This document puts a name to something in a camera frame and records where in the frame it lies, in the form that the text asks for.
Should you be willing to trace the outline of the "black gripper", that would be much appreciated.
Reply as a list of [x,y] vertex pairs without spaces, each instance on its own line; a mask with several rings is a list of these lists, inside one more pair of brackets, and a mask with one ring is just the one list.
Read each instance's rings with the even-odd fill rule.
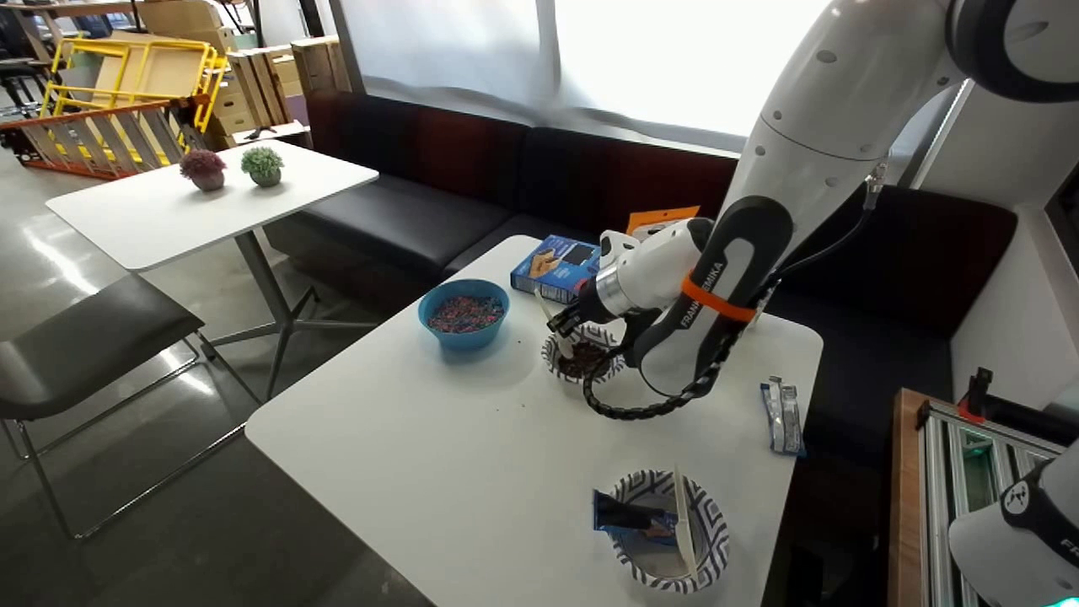
[[571,336],[581,324],[607,324],[609,309],[604,307],[593,284],[571,297],[571,302],[547,320],[547,329]]

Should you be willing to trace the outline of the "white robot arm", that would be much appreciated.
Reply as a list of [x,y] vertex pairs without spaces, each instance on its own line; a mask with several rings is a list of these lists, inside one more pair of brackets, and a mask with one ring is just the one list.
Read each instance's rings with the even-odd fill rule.
[[709,392],[795,246],[929,99],[970,82],[1064,106],[1077,58],[1079,0],[829,0],[763,100],[718,211],[607,249],[551,329],[624,320],[620,356],[655,394]]

